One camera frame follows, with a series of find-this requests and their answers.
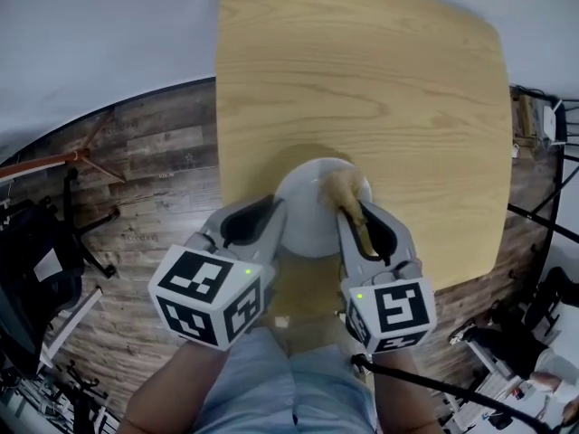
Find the shoe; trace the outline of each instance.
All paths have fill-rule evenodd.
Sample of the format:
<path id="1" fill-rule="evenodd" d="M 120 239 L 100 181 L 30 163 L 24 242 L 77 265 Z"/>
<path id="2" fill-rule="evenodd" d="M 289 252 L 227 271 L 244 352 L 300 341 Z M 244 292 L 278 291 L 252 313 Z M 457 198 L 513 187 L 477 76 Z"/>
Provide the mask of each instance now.
<path id="1" fill-rule="evenodd" d="M 489 309 L 489 321 L 487 322 L 487 326 L 498 325 L 498 321 L 496 320 L 496 318 L 498 313 L 500 313 L 498 312 L 498 310 L 502 307 L 503 303 L 500 300 L 496 300 L 495 302 L 492 303 L 492 306 L 490 306 Z"/>
<path id="2" fill-rule="evenodd" d="M 452 334 L 449 336 L 449 344 L 455 345 L 462 341 L 464 338 L 464 334 L 469 331 L 471 328 L 475 328 L 476 325 L 474 323 L 474 319 L 467 320 L 462 326 L 455 329 Z"/>

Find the wooden table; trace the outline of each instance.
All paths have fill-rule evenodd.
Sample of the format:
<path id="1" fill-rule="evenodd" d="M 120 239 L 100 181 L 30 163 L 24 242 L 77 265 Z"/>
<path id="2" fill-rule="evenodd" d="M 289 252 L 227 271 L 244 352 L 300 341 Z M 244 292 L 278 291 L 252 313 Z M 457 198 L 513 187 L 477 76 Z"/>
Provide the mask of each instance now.
<path id="1" fill-rule="evenodd" d="M 409 227 L 436 289 L 493 268 L 511 166 L 493 27 L 438 0 L 221 0 L 219 37 L 223 203 L 343 157 Z M 335 309 L 337 276 L 335 259 L 285 259 L 275 312 Z"/>

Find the wooden floor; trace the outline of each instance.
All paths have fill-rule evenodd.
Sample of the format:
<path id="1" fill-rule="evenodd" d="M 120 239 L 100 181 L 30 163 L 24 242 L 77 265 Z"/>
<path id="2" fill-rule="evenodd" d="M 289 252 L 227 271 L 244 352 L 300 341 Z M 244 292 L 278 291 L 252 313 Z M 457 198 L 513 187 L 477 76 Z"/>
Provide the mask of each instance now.
<path id="1" fill-rule="evenodd" d="M 167 248 L 183 243 L 220 204 L 214 83 L 207 82 L 136 99 L 114 108 L 113 119 L 95 138 L 93 158 L 122 173 L 115 183 L 78 165 L 73 201 L 78 225 L 106 215 L 117 205 L 121 217 L 84 240 L 118 275 L 104 279 L 87 269 L 84 294 L 96 285 L 103 298 L 79 324 L 56 360 L 74 359 L 87 377 L 98 377 L 111 394 L 110 407 L 122 415 L 132 392 L 175 351 L 178 342 L 162 328 L 147 293 Z M 72 150 L 95 118 L 65 127 L 29 146 L 20 160 Z M 11 198 L 40 200 L 46 194 L 62 207 L 64 166 L 18 179 Z M 513 161 L 511 202 L 531 208 L 553 187 L 555 159 L 542 154 Z M 439 326 L 414 354 L 422 371 L 446 382 L 467 385 L 478 362 L 466 345 L 450 347 L 447 336 L 466 318 L 486 310 L 520 288 L 546 230 L 509 215 L 496 267 L 484 277 L 437 293 Z"/>

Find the white wall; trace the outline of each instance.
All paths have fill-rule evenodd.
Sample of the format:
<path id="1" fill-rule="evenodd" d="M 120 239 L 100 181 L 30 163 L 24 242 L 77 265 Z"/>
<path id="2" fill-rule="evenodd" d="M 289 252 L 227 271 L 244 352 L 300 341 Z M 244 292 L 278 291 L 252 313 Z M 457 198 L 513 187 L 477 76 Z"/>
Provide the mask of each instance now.
<path id="1" fill-rule="evenodd" d="M 579 96 L 579 0 L 447 0 L 500 32 L 511 82 Z M 218 0 L 0 0 L 0 160 L 75 118 L 214 75 Z"/>

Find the white bowl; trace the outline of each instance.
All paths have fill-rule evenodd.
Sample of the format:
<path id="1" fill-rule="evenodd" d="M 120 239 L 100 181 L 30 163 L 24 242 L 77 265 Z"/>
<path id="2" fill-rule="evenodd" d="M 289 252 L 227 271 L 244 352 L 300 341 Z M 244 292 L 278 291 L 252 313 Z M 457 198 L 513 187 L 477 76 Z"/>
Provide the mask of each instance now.
<path id="1" fill-rule="evenodd" d="M 322 157 L 308 161 L 281 182 L 275 195 L 288 205 L 288 221 L 281 236 L 281 245 L 294 254 L 321 258 L 339 252 L 336 214 L 325 207 L 319 198 L 319 181 L 337 170 L 355 166 L 342 159 Z M 364 179 L 357 198 L 372 201 L 370 184 Z"/>

